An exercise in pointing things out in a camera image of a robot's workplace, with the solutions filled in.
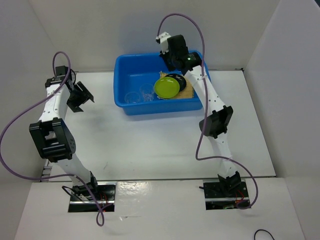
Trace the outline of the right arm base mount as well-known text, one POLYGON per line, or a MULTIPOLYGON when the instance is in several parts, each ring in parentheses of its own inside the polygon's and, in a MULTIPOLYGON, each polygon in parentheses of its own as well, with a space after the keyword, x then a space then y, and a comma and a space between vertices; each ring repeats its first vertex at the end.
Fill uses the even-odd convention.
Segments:
POLYGON ((238 207, 246 208, 251 204, 247 184, 244 180, 227 194, 222 192, 217 179, 205 180, 198 188, 204 193, 206 210, 233 210, 238 207))

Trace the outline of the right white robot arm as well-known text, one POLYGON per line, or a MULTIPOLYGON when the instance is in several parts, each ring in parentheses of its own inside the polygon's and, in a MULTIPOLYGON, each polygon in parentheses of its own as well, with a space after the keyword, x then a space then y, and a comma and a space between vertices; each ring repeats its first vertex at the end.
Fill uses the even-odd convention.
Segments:
POLYGON ((227 106, 214 89, 208 76, 203 56, 190 52, 184 37, 171 36, 167 32, 156 37, 160 45, 160 57, 170 71, 178 70, 190 82, 205 110, 205 117, 199 122, 201 138, 210 141, 214 157, 220 159, 218 180, 219 191, 231 196, 241 184, 236 166, 230 161, 232 154, 228 146, 227 130, 233 115, 233 108, 227 106))

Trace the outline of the square bamboo mat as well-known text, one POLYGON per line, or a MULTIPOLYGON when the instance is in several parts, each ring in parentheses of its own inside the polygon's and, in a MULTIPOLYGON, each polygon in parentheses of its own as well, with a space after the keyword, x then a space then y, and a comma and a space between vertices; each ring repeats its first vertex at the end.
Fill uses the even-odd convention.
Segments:
MULTIPOLYGON (((159 72, 159 76, 160 78, 165 77, 165 75, 167 75, 169 73, 166 72, 159 72)), ((192 99, 194 97, 194 90, 192 85, 190 84, 190 82, 186 79, 186 88, 179 92, 175 97, 173 98, 169 98, 169 99, 164 99, 164 100, 173 100, 173 99, 192 99)))

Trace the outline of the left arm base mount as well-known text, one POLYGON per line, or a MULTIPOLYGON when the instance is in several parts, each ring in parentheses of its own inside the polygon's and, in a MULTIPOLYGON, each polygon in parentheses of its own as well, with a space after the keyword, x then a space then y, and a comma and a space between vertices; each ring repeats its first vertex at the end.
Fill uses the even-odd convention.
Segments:
MULTIPOLYGON (((70 196, 69 213, 98 212, 98 207, 90 195, 80 194, 74 187, 62 186, 61 188, 70 196)), ((114 212, 116 182, 98 182, 97 192, 94 193, 94 196, 103 212, 114 212)))

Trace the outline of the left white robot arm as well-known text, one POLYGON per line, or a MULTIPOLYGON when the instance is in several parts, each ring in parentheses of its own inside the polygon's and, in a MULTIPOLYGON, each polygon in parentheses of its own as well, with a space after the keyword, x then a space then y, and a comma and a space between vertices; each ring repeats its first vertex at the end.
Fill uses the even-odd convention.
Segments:
POLYGON ((100 188, 93 173, 76 155, 76 141, 65 123, 67 109, 82 112, 81 105, 94 96, 76 81, 76 74, 67 66, 55 68, 56 75, 47 79, 45 88, 51 98, 45 103, 39 120, 29 126, 29 132, 41 158, 57 164, 72 181, 72 191, 80 201, 98 197, 100 188))

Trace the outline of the lime green plate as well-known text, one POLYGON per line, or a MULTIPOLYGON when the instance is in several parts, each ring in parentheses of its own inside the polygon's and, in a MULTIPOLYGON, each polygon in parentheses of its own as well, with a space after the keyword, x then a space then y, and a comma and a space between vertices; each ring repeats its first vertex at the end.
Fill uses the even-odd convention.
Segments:
POLYGON ((180 84, 172 77, 162 77, 154 84, 154 92, 161 99, 171 99, 180 92, 180 84))

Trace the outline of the black round plate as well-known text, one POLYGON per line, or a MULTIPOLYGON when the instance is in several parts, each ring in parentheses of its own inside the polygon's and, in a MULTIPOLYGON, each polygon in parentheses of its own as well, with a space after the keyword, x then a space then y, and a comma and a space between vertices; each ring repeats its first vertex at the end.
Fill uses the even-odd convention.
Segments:
POLYGON ((182 92, 187 86, 187 80, 180 74, 170 73, 165 75, 165 77, 170 77, 177 80, 177 82, 179 83, 179 92, 182 92))

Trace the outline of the clear plastic cup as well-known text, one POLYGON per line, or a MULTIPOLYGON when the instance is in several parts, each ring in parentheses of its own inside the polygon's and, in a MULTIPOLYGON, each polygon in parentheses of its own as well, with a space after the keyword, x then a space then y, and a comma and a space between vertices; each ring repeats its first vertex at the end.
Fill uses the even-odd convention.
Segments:
POLYGON ((128 92, 124 97, 124 101, 127 104, 136 104, 141 101, 141 97, 137 92, 128 92))
POLYGON ((154 86, 152 84, 146 83, 140 87, 140 93, 142 95, 144 102, 151 102, 154 100, 154 86))

